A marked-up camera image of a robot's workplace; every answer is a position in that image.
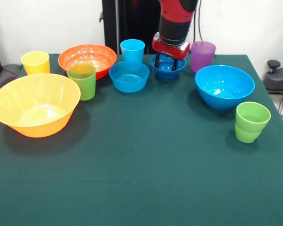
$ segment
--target green tablecloth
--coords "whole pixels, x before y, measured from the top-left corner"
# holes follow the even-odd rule
[[[138,93],[106,76],[58,134],[27,138],[0,124],[0,226],[282,226],[283,122],[247,56],[214,64],[249,73],[248,100],[271,111],[254,143],[235,138],[234,109],[202,101],[189,56],[179,79],[151,69]]]

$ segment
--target plastic cup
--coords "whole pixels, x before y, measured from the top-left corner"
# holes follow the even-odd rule
[[[124,61],[142,62],[143,53],[145,50],[145,43],[143,41],[137,39],[127,39],[122,41],[120,46]]]
[[[79,86],[80,100],[90,100],[95,96],[96,70],[92,65],[74,65],[68,69],[67,75]]]
[[[43,51],[32,51],[21,57],[21,63],[27,75],[50,73],[49,54]]]
[[[235,132],[244,143],[255,141],[271,118],[270,111],[256,102],[243,102],[236,109]]]
[[[191,48],[191,69],[197,73],[213,62],[216,46],[208,41],[197,41]]]

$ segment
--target blue bowl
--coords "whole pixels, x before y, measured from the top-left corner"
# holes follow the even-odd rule
[[[217,110],[236,107],[255,89],[254,80],[246,72],[224,65],[202,68],[195,81],[203,100]]]
[[[155,64],[155,57],[154,55],[150,63],[155,71],[157,77],[165,81],[171,81],[179,76],[179,72],[181,72],[185,67],[185,60],[178,60],[178,66],[176,71],[172,71],[172,67],[174,64],[174,60],[171,57],[167,57],[166,55],[160,55],[160,64],[159,68],[154,66]]]
[[[149,68],[135,61],[122,61],[110,68],[109,75],[114,87],[124,93],[143,89],[149,77]]]

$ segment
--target bowl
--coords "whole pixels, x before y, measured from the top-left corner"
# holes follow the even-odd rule
[[[171,57],[167,57],[166,55],[160,55],[159,61],[159,68],[154,66],[155,64],[155,57],[154,55],[151,60],[151,66],[153,67],[155,74],[162,80],[171,81],[179,76],[179,72],[181,72],[185,67],[185,60],[178,60],[177,70],[172,71],[172,67],[174,64],[174,59]]]
[[[217,110],[228,110],[242,103],[255,89],[246,72],[231,66],[212,65],[196,73],[195,81],[203,100]]]
[[[68,123],[80,89],[58,74],[32,74],[0,89],[0,122],[27,137],[47,137]]]
[[[73,65],[92,65],[96,69],[96,79],[98,80],[108,74],[116,60],[116,53],[107,46],[83,44],[65,50],[58,57],[58,64],[65,72]]]
[[[109,75],[114,87],[124,93],[143,89],[149,77],[149,68],[135,61],[122,61],[112,66]]]

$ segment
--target yellow bowl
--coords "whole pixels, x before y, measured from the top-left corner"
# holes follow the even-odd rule
[[[80,96],[78,85],[65,76],[25,76],[0,89],[0,122],[27,137],[47,137],[66,126]]]

